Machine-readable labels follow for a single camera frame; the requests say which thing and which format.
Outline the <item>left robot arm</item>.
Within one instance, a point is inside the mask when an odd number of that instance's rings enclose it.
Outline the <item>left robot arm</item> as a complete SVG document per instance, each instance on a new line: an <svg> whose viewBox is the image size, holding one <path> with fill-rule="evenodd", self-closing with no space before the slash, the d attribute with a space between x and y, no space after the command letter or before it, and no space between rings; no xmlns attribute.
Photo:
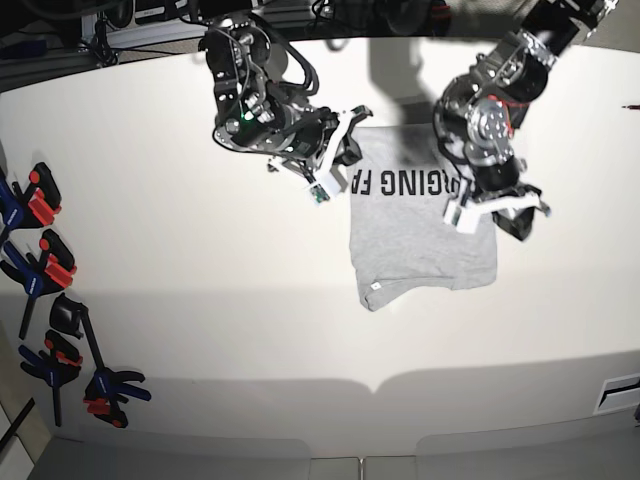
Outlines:
<svg viewBox="0 0 640 480"><path fill-rule="evenodd" d="M539 188L522 181L525 160L511 144L549 74L579 33L591 36L616 8L614 1L538 1L520 26L467 73L451 80L433 107L439 152L458 175L444 221L472 234L484 217L519 241L537 212L550 215Z"/></svg>

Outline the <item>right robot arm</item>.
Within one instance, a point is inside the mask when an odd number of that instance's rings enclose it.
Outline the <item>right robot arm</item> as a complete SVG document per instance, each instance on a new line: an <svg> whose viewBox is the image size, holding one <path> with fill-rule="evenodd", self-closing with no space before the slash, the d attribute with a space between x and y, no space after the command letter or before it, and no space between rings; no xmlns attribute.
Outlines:
<svg viewBox="0 0 640 480"><path fill-rule="evenodd" d="M214 80L216 144L236 153L277 159L309 182L324 167L351 166L361 160L353 130L371 116L368 107L339 113L312 105L310 99L319 90L316 69L254 12L232 12L202 23L207 30L199 49ZM267 65L275 46L302 68L302 82L269 75Z"/></svg>

